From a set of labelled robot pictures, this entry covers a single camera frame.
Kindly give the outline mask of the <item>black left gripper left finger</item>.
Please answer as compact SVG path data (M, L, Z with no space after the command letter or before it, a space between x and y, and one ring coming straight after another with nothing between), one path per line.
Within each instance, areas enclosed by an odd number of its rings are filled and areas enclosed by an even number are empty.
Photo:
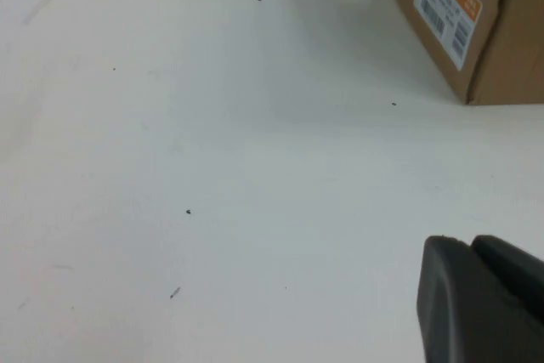
M466 244L425 240L416 311L427 362L541 362L543 323Z

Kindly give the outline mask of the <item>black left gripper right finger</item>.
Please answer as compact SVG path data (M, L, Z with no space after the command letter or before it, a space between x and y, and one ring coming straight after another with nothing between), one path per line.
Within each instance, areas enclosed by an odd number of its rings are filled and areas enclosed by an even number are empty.
M524 309L543 323L543 261L493 235L477 235L471 248Z

